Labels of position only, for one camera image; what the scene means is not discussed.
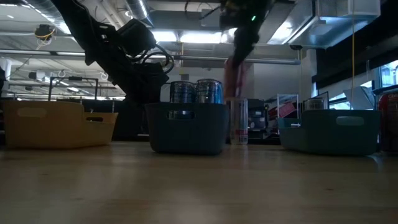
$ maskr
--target wall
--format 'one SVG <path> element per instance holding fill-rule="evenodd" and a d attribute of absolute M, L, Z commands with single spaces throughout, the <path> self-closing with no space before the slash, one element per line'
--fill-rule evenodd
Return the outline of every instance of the wall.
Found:
<path fill-rule="evenodd" d="M 268 99 L 282 94 L 300 94 L 301 100 L 311 97 L 311 77 L 317 73 L 316 51 L 308 50 L 301 65 L 254 65 L 254 97 Z"/>

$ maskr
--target wooden table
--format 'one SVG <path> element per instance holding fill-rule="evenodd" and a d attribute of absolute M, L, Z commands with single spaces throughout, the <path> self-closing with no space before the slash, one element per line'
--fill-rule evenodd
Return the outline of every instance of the wooden table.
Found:
<path fill-rule="evenodd" d="M 398 158 L 146 142 L 0 151 L 0 223 L 398 223 Z"/>

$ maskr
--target red object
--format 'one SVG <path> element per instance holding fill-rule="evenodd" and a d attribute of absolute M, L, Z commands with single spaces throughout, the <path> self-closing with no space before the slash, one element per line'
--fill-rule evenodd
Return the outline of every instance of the red object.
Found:
<path fill-rule="evenodd" d="M 279 108 L 279 117 L 284 118 L 296 110 L 293 103 L 287 103 Z"/>
<path fill-rule="evenodd" d="M 379 100 L 381 118 L 381 150 L 398 152 L 398 91 L 383 95 Z"/>

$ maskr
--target cable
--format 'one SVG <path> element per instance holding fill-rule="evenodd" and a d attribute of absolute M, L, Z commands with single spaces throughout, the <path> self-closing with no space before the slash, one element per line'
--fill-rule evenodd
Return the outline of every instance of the cable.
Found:
<path fill-rule="evenodd" d="M 97 19 L 97 9 L 98 9 L 98 6 L 95 6 L 95 9 L 94 9 L 94 19 L 96 19 L 96 20 L 98 20 L 98 19 Z"/>
<path fill-rule="evenodd" d="M 164 53 L 164 55 L 166 55 L 166 64 L 165 64 L 165 66 L 167 66 L 168 64 L 169 64 L 169 58 L 171 57 L 170 55 L 169 55 L 169 53 L 167 53 L 167 51 L 162 47 L 162 46 L 160 46 L 159 44 L 156 44 L 156 47 L 159 49 L 159 50 L 161 50 L 163 53 Z"/>
<path fill-rule="evenodd" d="M 197 8 L 197 12 L 199 12 L 199 8 L 200 8 L 200 6 L 201 6 L 203 3 L 207 4 L 207 5 L 210 7 L 210 9 L 214 9 L 213 6 L 211 6 L 211 4 L 209 4 L 208 2 L 201 2 L 201 3 L 199 4 L 198 8 Z"/>
<path fill-rule="evenodd" d="M 51 44 L 51 42 L 49 42 L 49 43 L 46 44 L 44 41 L 42 40 L 42 43 L 39 44 L 39 46 L 37 46 L 36 50 L 39 50 L 40 48 L 42 48 L 42 47 L 45 46 L 45 45 Z"/>
<path fill-rule="evenodd" d="M 145 50 L 144 53 L 142 53 L 140 57 L 132 58 L 131 61 L 132 62 L 139 62 L 140 60 L 142 60 L 148 54 L 148 51 L 149 51 L 149 49 Z"/>
<path fill-rule="evenodd" d="M 354 12 L 355 12 L 355 1 L 353 1 L 353 16 L 352 16 L 352 23 L 353 23 L 353 43 L 352 43 L 352 63 L 353 63 L 353 77 L 351 81 L 351 99 L 349 101 L 349 109 L 353 109 L 353 99 L 354 99 L 354 78 L 355 78 L 355 19 L 354 19 Z"/>
<path fill-rule="evenodd" d="M 213 12 L 215 12 L 217 9 L 219 9 L 221 6 L 217 6 L 214 9 L 212 9 L 210 12 L 207 12 L 204 16 L 202 16 L 199 20 L 202 20 L 208 16 L 210 16 Z"/>
<path fill-rule="evenodd" d="M 187 0 L 186 3 L 185 3 L 185 7 L 184 7 L 184 12 L 185 12 L 185 17 L 186 17 L 186 18 L 188 18 L 187 7 L 188 7 L 190 1 L 191 1 L 191 0 Z"/>
<path fill-rule="evenodd" d="M 174 58 L 171 56 L 171 55 L 169 55 L 167 52 L 165 53 L 165 52 L 154 52 L 154 53 L 151 53 L 151 54 L 149 54 L 149 55 L 147 55 L 143 60 L 142 60 L 142 62 L 143 63 L 145 63 L 146 62 L 146 60 L 148 60 L 150 57 L 152 57 L 152 56 L 154 56 L 154 55 L 164 55 L 164 56 L 166 56 L 166 64 L 165 64 L 165 66 L 167 66 L 168 64 L 169 64 L 169 62 L 171 61 L 171 66 L 166 70 L 166 71 L 164 71 L 164 73 L 165 74 L 168 74 L 169 72 L 171 72 L 171 70 L 173 70 L 173 68 L 174 68 Z"/>

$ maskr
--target pink object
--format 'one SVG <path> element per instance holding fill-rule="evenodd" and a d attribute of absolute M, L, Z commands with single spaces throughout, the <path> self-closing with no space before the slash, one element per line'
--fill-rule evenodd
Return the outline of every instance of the pink object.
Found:
<path fill-rule="evenodd" d="M 279 117 L 284 118 L 296 110 L 293 103 L 287 103 L 279 108 Z"/>
<path fill-rule="evenodd" d="M 238 67 L 232 68 L 232 57 L 225 61 L 224 67 L 224 98 L 239 98 L 243 86 L 246 84 L 246 68 L 244 62 Z"/>

